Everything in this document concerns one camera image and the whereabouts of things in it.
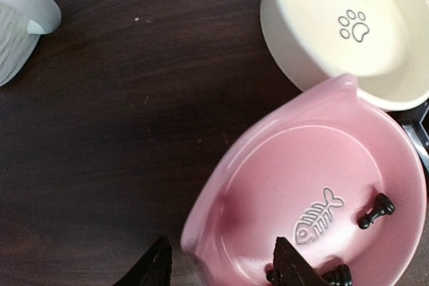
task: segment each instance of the bowl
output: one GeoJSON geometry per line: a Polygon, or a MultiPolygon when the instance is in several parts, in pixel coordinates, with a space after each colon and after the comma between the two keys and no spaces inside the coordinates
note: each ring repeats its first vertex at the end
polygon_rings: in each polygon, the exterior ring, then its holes
{"type": "Polygon", "coordinates": [[[429,0],[261,0],[261,27],[301,90],[354,74],[359,96],[385,111],[429,98],[429,0]]]}
{"type": "Polygon", "coordinates": [[[182,249],[206,285],[269,285],[265,273],[278,236],[320,274],[346,264],[356,286],[400,278],[424,226],[424,173],[400,126],[357,91],[350,74],[327,80],[229,149],[182,233],[182,249]],[[360,229],[380,193],[396,211],[360,229]],[[305,226],[318,208],[322,221],[305,226]]]}

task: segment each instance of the white bowl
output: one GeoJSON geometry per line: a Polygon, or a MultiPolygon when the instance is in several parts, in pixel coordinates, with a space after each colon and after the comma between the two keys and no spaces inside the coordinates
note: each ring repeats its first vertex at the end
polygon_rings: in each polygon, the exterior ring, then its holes
{"type": "Polygon", "coordinates": [[[429,0],[262,0],[261,26],[301,90],[341,74],[385,111],[429,98],[429,0]]]}

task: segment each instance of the fish bone design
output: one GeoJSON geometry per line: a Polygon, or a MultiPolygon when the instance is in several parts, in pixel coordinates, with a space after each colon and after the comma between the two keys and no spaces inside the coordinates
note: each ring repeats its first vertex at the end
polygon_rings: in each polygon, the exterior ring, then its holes
{"type": "Polygon", "coordinates": [[[294,237],[296,244],[308,244],[322,236],[332,222],[332,209],[342,208],[345,203],[340,197],[334,196],[329,188],[323,189],[324,204],[315,202],[307,209],[295,225],[294,237]]]}

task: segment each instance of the cup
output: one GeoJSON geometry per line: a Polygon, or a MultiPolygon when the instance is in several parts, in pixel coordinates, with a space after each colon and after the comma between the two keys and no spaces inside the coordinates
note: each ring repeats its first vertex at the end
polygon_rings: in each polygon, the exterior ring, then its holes
{"type": "Polygon", "coordinates": [[[52,33],[60,22],[54,0],[0,0],[0,86],[21,70],[40,35],[52,33]]]}
{"type": "Polygon", "coordinates": [[[429,0],[261,0],[267,46],[301,90],[354,74],[385,111],[429,98],[429,0]]]}

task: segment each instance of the paw print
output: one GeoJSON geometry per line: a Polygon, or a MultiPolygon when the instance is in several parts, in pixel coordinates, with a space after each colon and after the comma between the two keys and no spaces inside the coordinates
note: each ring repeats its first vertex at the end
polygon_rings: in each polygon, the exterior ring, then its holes
{"type": "Polygon", "coordinates": [[[338,18],[338,22],[344,27],[340,29],[341,37],[347,40],[353,36],[356,42],[363,42],[363,38],[369,33],[369,27],[364,23],[365,20],[366,16],[362,11],[356,14],[349,9],[346,15],[338,18]]]}

